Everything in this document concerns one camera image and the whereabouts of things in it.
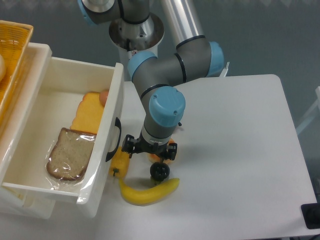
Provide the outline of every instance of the bread slice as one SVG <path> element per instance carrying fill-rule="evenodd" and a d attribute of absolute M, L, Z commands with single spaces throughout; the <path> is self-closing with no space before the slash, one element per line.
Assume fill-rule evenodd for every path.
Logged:
<path fill-rule="evenodd" d="M 53 147 L 46 170 L 56 179 L 75 181 L 88 167 L 96 135 L 62 128 Z"/>
<path fill-rule="evenodd" d="M 70 129 L 97 134 L 104 109 L 99 101 L 99 92 L 86 93 L 76 110 Z"/>

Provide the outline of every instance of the orange object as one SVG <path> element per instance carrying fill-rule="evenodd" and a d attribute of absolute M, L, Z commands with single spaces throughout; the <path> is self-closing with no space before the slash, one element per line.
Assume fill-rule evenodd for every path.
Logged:
<path fill-rule="evenodd" d="M 70 129 L 97 134 L 104 109 L 99 101 L 99 92 L 88 92 L 76 110 Z"/>
<path fill-rule="evenodd" d="M 174 143 L 175 143 L 175 141 L 174 141 L 172 138 L 170 138 L 170 140 L 169 140 L 169 142 L 168 142 L 168 145 L 169 145 L 169 144 L 174 144 Z M 151 153 L 148 153 L 148 159 L 149 159 L 149 161 L 152 162 L 152 163 L 160 163 L 160 161 L 161 161 L 160 157 L 158 157 L 158 156 L 155 155 L 155 154 L 151 154 Z M 167 160 L 164 160 L 163 162 L 164 162 L 165 164 L 171 164 L 173 161 L 170 160 L 170 159 L 167 159 Z"/>
<path fill-rule="evenodd" d="M 102 91 L 99 94 L 99 101 L 103 106 L 106 105 L 108 95 L 109 95 L 109 91 L 108 90 Z"/>
<path fill-rule="evenodd" d="M 15 90 L 20 81 L 23 56 L 33 29 L 31 25 L 0 20 L 0 55 L 6 67 L 6 73 L 0 82 L 0 124 L 11 101 L 17 99 L 14 97 Z"/>
<path fill-rule="evenodd" d="M 129 153 L 121 149 L 121 147 L 118 148 L 109 167 L 109 175 L 117 178 L 124 178 L 127 175 L 130 163 Z"/>

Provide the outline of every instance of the white storage unit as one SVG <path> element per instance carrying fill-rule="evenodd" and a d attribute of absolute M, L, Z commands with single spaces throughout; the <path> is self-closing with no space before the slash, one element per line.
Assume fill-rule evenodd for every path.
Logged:
<path fill-rule="evenodd" d="M 49 46 L 30 43 L 24 84 L 0 146 L 0 211 L 40 218 L 56 201 L 77 204 L 87 217 L 97 213 L 109 163 L 116 147 L 124 100 L 124 71 L 115 67 L 51 57 Z M 46 171 L 46 156 L 61 128 L 72 124 L 88 92 L 109 90 L 89 164 L 80 182 L 59 183 Z"/>

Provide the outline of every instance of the gray floor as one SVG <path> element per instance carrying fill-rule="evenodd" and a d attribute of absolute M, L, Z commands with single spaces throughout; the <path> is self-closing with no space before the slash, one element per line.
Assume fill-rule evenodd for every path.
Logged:
<path fill-rule="evenodd" d="M 175 52 L 160 1 L 151 10 L 166 29 L 158 56 Z M 206 37 L 223 48 L 229 76 L 280 77 L 293 122 L 316 100 L 320 86 L 320 1 L 194 0 Z M 118 51 L 109 23 L 89 27 L 76 0 L 0 0 L 0 19 L 31 24 L 35 43 L 53 56 L 114 66 Z M 310 177 L 320 177 L 320 118 L 300 136 Z"/>

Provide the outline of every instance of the egg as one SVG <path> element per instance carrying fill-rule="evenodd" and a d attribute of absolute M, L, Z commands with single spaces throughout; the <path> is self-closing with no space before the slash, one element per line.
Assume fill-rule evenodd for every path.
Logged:
<path fill-rule="evenodd" d="M 0 54 L 0 82 L 6 75 L 6 65 L 5 65 L 5 60 Z"/>
<path fill-rule="evenodd" d="M 109 95 L 109 91 L 108 90 L 102 91 L 99 94 L 99 101 L 103 106 L 106 105 L 108 95 Z"/>

